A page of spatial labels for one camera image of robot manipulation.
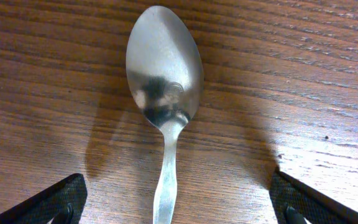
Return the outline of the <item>small steel spoon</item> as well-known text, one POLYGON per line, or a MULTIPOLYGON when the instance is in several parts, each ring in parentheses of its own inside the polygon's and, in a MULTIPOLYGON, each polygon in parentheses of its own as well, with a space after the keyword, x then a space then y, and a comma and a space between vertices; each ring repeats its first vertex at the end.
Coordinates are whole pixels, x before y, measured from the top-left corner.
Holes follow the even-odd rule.
POLYGON ((178 190, 177 141, 198 110, 204 82, 195 41, 172 10, 151 6, 139 16, 127 44, 126 74, 136 105, 163 135, 153 222, 171 223, 178 190))

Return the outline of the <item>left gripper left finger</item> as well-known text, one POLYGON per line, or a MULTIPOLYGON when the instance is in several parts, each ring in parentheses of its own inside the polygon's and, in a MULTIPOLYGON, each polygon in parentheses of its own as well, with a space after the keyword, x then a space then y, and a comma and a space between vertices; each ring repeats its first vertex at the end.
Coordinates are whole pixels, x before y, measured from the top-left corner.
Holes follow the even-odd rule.
POLYGON ((75 173, 0 214, 0 223, 78 224, 86 203, 82 174, 75 173))

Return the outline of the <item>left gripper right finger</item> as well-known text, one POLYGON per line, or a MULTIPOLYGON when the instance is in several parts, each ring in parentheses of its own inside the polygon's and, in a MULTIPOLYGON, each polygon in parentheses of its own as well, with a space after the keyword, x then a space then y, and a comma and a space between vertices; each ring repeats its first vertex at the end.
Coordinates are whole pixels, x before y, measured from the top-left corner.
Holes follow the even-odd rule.
POLYGON ((358 223, 358 212, 280 170, 273 173, 269 195, 279 224, 358 223))

